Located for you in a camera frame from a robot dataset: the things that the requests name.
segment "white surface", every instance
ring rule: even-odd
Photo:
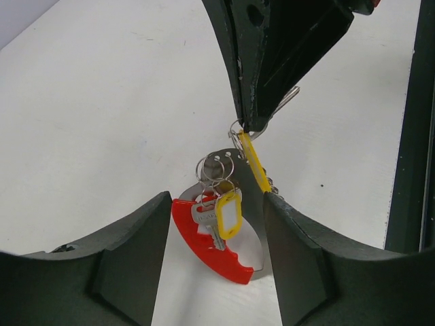
[[[58,0],[0,0],[0,49]]]
[[[383,0],[257,141],[287,201],[382,247],[419,1]],[[235,120],[199,0],[62,0],[0,52],[0,248],[50,251],[194,183]],[[280,325],[273,279],[210,272],[171,225],[153,326]]]

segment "key tag label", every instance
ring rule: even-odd
[[[256,150],[252,145],[250,135],[241,131],[241,133],[239,134],[239,138],[243,147],[243,151],[245,152],[245,156],[249,161],[249,166],[252,169],[252,173],[254,174],[254,177],[256,178],[258,185],[260,186],[263,192],[271,192],[272,191],[271,185],[267,180],[266,173],[264,172],[260,160],[258,159]]]
[[[240,191],[232,190],[219,197],[216,200],[215,213],[220,237],[229,240],[236,236],[243,222]]]

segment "key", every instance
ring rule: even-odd
[[[215,211],[215,200],[204,202],[204,206],[201,203],[192,206],[192,218],[195,223],[205,226],[210,233],[215,248],[218,250],[225,250],[226,245],[224,240],[219,235],[218,229],[218,217]]]

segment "black object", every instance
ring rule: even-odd
[[[203,0],[237,117],[260,132],[279,102],[375,0]]]
[[[370,247],[272,194],[264,214],[284,326],[435,325],[435,249]]]
[[[400,253],[433,247],[435,1],[422,0],[385,248]]]
[[[0,252],[0,325],[151,325],[171,203],[162,193],[52,253]]]

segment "black robotic claw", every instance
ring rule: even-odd
[[[203,0],[224,57],[237,117],[260,132],[283,97],[375,0]]]

